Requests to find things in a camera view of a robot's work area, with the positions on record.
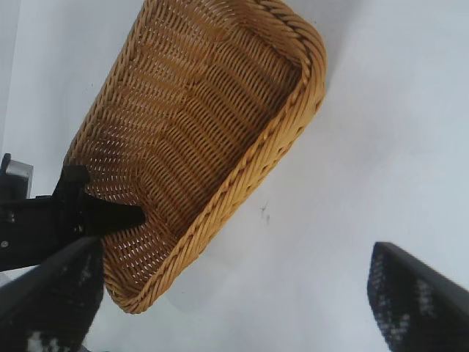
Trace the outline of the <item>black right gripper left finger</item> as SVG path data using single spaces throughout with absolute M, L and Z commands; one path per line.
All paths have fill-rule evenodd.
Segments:
M 103 291 L 100 240 L 64 247 L 1 288 L 1 350 L 79 351 Z

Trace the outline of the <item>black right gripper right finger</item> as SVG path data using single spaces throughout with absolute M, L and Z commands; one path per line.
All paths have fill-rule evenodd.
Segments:
M 468 350 L 468 291 L 395 244 L 374 244 L 367 297 L 390 351 Z

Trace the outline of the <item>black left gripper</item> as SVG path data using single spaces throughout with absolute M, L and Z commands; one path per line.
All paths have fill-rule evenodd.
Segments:
M 85 166 L 64 166 L 52 196 L 1 203 L 1 269 L 39 265 L 84 236 L 103 237 L 145 222 L 138 205 L 88 194 Z

